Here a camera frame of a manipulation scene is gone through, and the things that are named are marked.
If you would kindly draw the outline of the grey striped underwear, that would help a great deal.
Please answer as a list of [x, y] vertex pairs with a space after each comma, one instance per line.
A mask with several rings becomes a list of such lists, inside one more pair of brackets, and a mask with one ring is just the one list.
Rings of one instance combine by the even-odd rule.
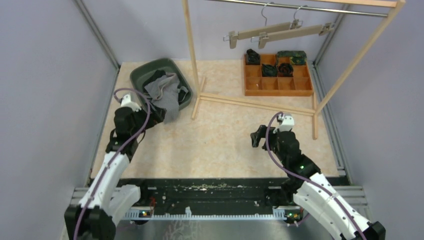
[[151, 97], [151, 103], [166, 111], [163, 119], [164, 124], [176, 120], [179, 115], [179, 78], [176, 73], [166, 72], [165, 75], [148, 83], [144, 89]]

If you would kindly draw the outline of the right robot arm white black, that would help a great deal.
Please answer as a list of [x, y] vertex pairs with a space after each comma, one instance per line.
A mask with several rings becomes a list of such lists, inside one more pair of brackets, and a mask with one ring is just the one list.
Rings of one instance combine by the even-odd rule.
[[317, 220], [334, 240], [384, 240], [386, 229], [355, 210], [331, 185], [320, 168], [300, 149], [293, 131], [260, 125], [250, 134], [251, 145], [259, 146], [287, 173], [281, 199], [287, 206], [300, 206]]

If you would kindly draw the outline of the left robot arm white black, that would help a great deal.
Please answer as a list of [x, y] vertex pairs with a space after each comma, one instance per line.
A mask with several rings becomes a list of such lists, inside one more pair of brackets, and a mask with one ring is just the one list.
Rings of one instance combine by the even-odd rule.
[[116, 195], [114, 192], [137, 151], [137, 138], [161, 122], [160, 113], [155, 108], [134, 110], [128, 106], [114, 112], [114, 128], [101, 168], [83, 197], [64, 213], [69, 239], [90, 234], [96, 240], [112, 240], [117, 225], [132, 205], [144, 207], [149, 203], [150, 193], [133, 184], [122, 186]]

